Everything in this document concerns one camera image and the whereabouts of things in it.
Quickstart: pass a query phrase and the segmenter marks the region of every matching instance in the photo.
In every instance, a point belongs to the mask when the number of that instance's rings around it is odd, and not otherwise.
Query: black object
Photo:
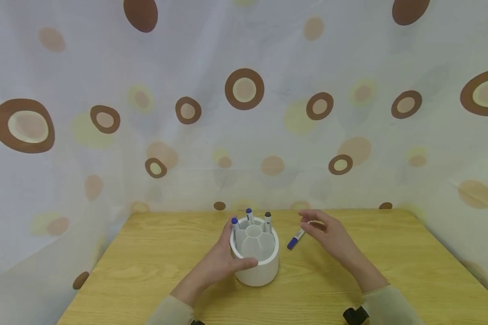
[[[343,312],[343,317],[349,325],[361,325],[369,317],[369,314],[360,306],[360,308],[354,310],[349,308]]]

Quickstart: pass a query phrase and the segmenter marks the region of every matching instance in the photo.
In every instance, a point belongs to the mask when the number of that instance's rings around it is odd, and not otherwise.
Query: patterned backdrop
[[[409,209],[488,288],[488,0],[0,0],[0,324],[248,206]]]

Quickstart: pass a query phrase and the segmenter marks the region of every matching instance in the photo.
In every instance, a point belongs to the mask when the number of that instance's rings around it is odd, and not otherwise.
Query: cylindrical pen organizer
[[[252,225],[247,218],[239,219],[239,230],[231,232],[231,253],[238,259],[254,257],[258,266],[235,273],[241,283],[251,287],[260,287],[270,283],[278,272],[278,236],[271,227],[271,233],[265,231],[264,220],[254,217]]]

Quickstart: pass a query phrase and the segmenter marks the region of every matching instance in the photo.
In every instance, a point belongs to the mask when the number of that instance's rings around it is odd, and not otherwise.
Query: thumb
[[[244,257],[244,259],[233,259],[231,262],[231,271],[233,273],[247,270],[258,265],[258,260],[253,257]]]
[[[312,226],[310,223],[300,223],[300,228],[302,228],[309,236],[313,237],[320,244],[325,241],[325,233],[318,228]]]

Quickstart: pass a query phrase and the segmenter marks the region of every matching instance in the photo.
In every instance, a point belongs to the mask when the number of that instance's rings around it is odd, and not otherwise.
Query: forearm
[[[206,288],[207,285],[200,279],[194,268],[179,282],[170,295],[193,308]]]
[[[397,288],[359,252],[342,265],[351,273],[363,292],[364,308],[372,325],[422,325],[414,308]]]
[[[363,253],[357,253],[351,259],[345,260],[342,265],[354,277],[363,293],[374,291],[390,284],[387,278],[381,274]]]
[[[155,309],[147,325],[190,325],[193,307],[207,285],[194,268]]]

